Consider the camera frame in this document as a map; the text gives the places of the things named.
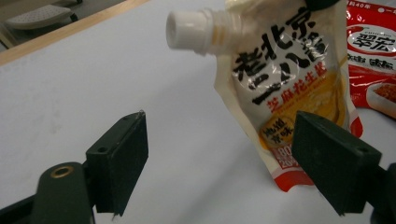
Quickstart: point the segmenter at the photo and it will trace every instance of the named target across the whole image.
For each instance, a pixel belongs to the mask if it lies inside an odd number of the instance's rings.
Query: screw hole
[[[104,152],[106,152],[107,151],[107,148],[106,147],[99,147],[98,148],[98,152],[100,152],[100,153],[104,153]]]
[[[62,166],[50,173],[52,178],[62,178],[64,176],[70,175],[74,171],[73,166]]]

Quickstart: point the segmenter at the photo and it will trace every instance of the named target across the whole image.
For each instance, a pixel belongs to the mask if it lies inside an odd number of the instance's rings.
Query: gray floor
[[[54,5],[60,7],[69,7],[70,9],[72,9],[74,13],[76,13],[79,19],[83,19],[96,12],[102,11],[103,9],[106,9],[108,7],[112,7],[123,1],[124,0],[83,0],[81,4],[77,4],[77,1],[74,0],[63,0]],[[5,26],[14,35],[18,43],[21,44],[31,39],[37,38],[41,35],[44,35],[46,33],[49,33],[51,31],[54,31],[60,27],[66,26],[70,23],[71,23],[70,20],[64,20],[57,24],[53,24],[45,28],[31,30],[28,32],[12,29],[11,27],[7,26],[7,24],[5,24]],[[4,51],[4,50],[7,49],[2,44],[0,44],[0,51]]]

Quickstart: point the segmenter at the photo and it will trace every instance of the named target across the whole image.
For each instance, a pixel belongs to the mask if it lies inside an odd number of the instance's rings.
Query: white tabletop
[[[116,223],[369,223],[369,204],[339,217],[313,187],[279,190],[213,89],[215,58],[167,47],[168,12],[203,7],[223,0],[151,0],[1,66],[0,208],[34,194],[51,166],[84,162],[118,119],[144,109],[148,162]],[[359,112],[362,139],[388,168],[395,120]]]

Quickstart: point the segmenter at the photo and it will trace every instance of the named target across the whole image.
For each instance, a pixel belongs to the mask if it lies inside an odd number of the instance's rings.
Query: white spout cap
[[[213,35],[209,10],[171,12],[166,22],[166,41],[171,49],[192,49],[206,54]]]

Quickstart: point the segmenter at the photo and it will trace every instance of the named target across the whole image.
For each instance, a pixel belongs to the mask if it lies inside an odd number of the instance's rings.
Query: spout pouch
[[[280,189],[313,185],[291,155],[296,112],[362,133],[348,90],[346,3],[318,11],[304,0],[229,0],[226,7],[241,16],[243,37],[234,53],[217,56],[215,89]]]

